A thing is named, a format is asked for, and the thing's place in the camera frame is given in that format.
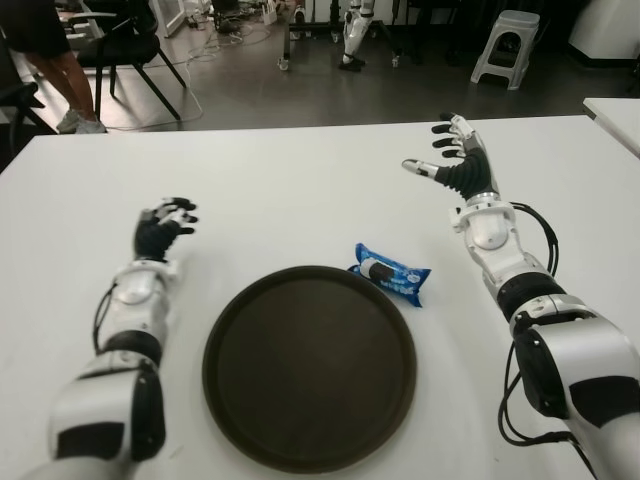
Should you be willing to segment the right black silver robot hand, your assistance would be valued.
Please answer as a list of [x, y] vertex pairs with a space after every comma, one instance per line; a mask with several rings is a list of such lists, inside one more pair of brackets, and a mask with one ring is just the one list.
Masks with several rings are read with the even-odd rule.
[[444, 159], [458, 160], [458, 163], [441, 166], [405, 159], [401, 163], [405, 170], [457, 192], [465, 201], [478, 195], [499, 194], [485, 145], [463, 116], [442, 113], [440, 122], [431, 128], [431, 132], [440, 135], [432, 147]]

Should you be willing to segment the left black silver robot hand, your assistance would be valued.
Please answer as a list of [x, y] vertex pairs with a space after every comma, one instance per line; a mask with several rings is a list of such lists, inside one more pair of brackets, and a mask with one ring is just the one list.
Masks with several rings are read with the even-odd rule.
[[195, 233], [197, 205], [182, 197], [164, 198], [141, 211], [133, 236], [135, 260], [165, 262], [166, 253], [180, 236]]

